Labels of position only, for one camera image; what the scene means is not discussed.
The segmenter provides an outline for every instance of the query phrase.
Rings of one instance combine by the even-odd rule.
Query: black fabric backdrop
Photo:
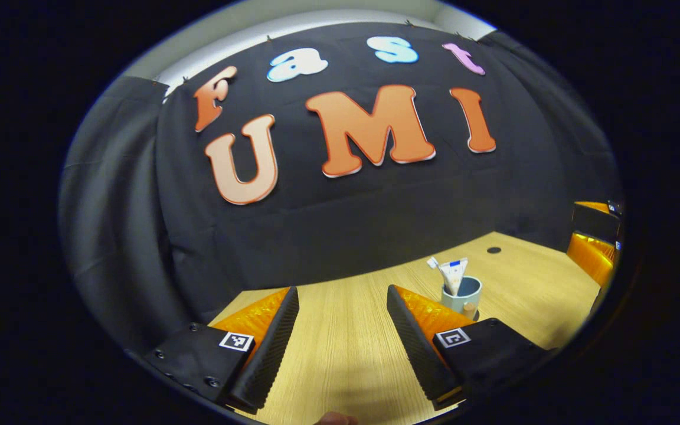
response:
[[[414,64],[376,58],[367,38],[404,38]],[[484,70],[467,70],[443,43],[456,43]],[[273,57],[318,49],[329,67],[271,83]],[[238,68],[221,116],[194,131],[192,94],[229,65]],[[367,111],[378,88],[406,84],[437,149],[431,161],[326,178],[326,145],[305,100],[342,91]],[[479,93],[493,153],[474,154],[449,89]],[[621,199],[615,159],[567,83],[500,32],[480,43],[398,24],[344,24],[277,38],[212,65],[172,92],[122,77],[81,125],[66,163],[60,229],[81,295],[121,345],[149,349],[186,321],[211,320],[240,293],[305,285],[429,256],[490,231],[565,250],[574,201]],[[250,205],[219,196],[207,143],[225,133],[238,176],[254,177],[240,129],[275,116],[280,170],[273,192]]]

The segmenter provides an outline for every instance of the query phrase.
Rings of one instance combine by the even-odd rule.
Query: orange chair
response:
[[[610,214],[607,204],[603,202],[575,202],[575,205]],[[612,279],[619,253],[614,245],[578,231],[571,235],[566,250],[569,258],[593,278],[600,288],[605,287]]]

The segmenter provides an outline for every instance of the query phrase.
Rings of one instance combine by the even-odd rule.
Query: wooden table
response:
[[[546,349],[574,336],[599,290],[565,253],[496,232],[433,255],[469,259],[465,274],[483,283],[480,321],[499,318]],[[300,312],[266,406],[238,413],[271,425],[311,425],[327,411],[411,425],[455,408],[434,411],[386,308],[391,283],[440,300],[443,278],[427,258],[297,287]],[[212,322],[276,291],[240,293]]]

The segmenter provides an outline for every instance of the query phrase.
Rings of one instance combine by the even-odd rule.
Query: light blue cup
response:
[[[454,312],[463,312],[463,306],[466,302],[474,304],[477,311],[479,310],[479,297],[481,296],[481,280],[473,276],[464,276],[461,278],[461,286],[458,288],[458,294],[452,296],[445,291],[445,284],[442,285],[442,304]]]

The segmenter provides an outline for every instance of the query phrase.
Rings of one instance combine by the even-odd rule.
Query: orange letter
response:
[[[243,126],[243,135],[251,139],[256,157],[256,177],[243,183],[235,173],[233,154],[230,148],[235,143],[235,135],[230,133],[214,139],[205,148],[211,161],[211,170],[219,189],[219,194],[227,202],[246,205],[267,197],[277,183],[277,162],[272,148],[272,135],[269,129],[274,124],[274,116],[262,115]]]
[[[329,161],[322,171],[327,177],[353,174],[361,169],[361,158],[351,153],[346,137],[375,166],[385,159],[387,139],[392,131],[394,147],[390,157],[395,162],[425,161],[437,153],[427,142],[413,104],[416,92],[408,86],[383,86],[371,114],[340,91],[319,94],[306,100],[306,109],[319,115],[324,129]]]
[[[450,95],[458,100],[463,109],[466,126],[469,127],[469,149],[474,153],[494,151],[497,145],[486,128],[479,94],[468,89],[450,89]]]
[[[211,80],[206,81],[200,89],[196,91],[194,97],[198,99],[199,120],[196,123],[196,131],[200,132],[206,126],[211,124],[220,113],[222,107],[218,107],[214,100],[224,100],[227,97],[227,81],[226,78],[233,78],[238,72],[235,67],[227,67],[219,74],[215,75]]]

